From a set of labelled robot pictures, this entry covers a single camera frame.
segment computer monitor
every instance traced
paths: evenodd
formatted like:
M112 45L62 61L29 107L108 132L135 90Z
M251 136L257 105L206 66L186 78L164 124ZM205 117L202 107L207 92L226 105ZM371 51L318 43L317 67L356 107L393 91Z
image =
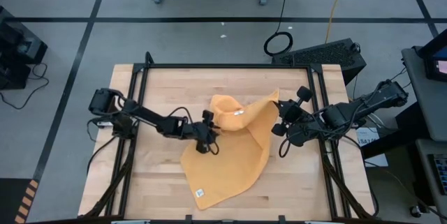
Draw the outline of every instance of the computer monitor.
M418 50L428 79L447 82L447 29Z

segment yellow towel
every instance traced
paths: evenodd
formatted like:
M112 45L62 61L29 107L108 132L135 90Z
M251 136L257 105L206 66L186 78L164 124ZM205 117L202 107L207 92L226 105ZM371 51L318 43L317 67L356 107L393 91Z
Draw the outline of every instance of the yellow towel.
M276 90L246 107L230 96L211 100L219 126L219 154L200 154L196 143L185 149L181 163L199 209L206 209L250 188L267 164L271 130L278 117Z

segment white tag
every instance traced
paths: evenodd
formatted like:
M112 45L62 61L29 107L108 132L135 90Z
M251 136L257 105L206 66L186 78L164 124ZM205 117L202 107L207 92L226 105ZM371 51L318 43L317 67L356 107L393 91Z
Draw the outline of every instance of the white tag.
M205 195L205 193L203 192L202 189L199 189L199 190L196 191L196 196L197 196L197 197L202 197L202 196L204 196L204 195Z
M244 111L237 111L237 112L235 112L235 116L241 115L241 114L244 114Z

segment black floor stripe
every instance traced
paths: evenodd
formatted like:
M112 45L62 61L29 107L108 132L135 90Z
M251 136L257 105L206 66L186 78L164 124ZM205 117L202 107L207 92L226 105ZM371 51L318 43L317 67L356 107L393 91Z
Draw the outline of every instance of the black floor stripe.
M61 100L59 101L59 105L57 106L57 111L54 116L53 122L50 127L50 132L48 133L47 139L43 146L43 150L41 153L41 157L38 160L36 170L34 171L33 178L36 180L41 180L43 176L43 172L48 162L48 158L50 157L50 152L54 144L54 140L56 139L57 131L59 130L59 126L61 124L62 117L65 112L65 108L67 106L68 98L70 97L71 89L73 88L73 84L75 82L76 75L78 74L79 66L81 64L82 58L84 56L85 48L87 47L87 43L89 42L91 30L94 25L94 18L98 15L99 7L101 6L102 0L95 0L95 4L93 6L93 10L91 11L91 15L89 18L89 22L84 31L84 35L79 44L78 52L76 53L76 58L73 61L73 65L71 66L70 74L68 75L67 82L65 84L64 92L62 94Z
M436 29L436 26L434 25L433 22L430 21L430 19L432 18L430 16L430 14L428 13L428 9L427 6L425 6L425 3L423 0L416 0L416 2L418 2L420 11L422 12L424 18L429 21L427 23L428 28L430 29L430 32L432 32L433 37L438 36L438 30Z
M11 17L8 22L110 22L110 23L172 23L172 22L279 22L279 17ZM283 17L282 22L327 23L328 17ZM434 24L447 23L447 18L355 18L335 17L334 23L366 24Z

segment wooden tabletop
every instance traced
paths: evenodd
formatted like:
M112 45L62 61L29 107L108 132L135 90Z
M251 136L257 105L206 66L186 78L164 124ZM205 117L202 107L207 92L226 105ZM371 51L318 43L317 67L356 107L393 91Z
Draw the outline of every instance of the wooden tabletop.
M132 65L116 65L110 88L127 94ZM330 103L348 100L339 66L323 66ZM319 107L323 107L318 78L314 75ZM143 105L166 115L185 106L195 121L210 104L214 94L233 96L241 104L250 104L279 88L280 100L296 99L296 91L309 86L306 70L300 69L166 69L149 70ZM311 103L302 107L312 112ZM111 130L98 133L95 150L110 139ZM355 131L348 135L356 138ZM141 124L126 206L127 219L274 221L285 215L289 221L330 220L323 167L318 141L303 147L291 147L287 157L278 156L282 137L272 135L270 159L258 181L244 193L210 207L198 210L180 165L180 156L189 141L167 139L151 126ZM91 164L79 214L89 211L110 183L118 141L102 150ZM371 193L360 151L341 140L339 152L345 183L357 201L374 212ZM342 215L339 191L334 186L338 213ZM117 189L115 202L121 189ZM117 213L115 204L113 213Z

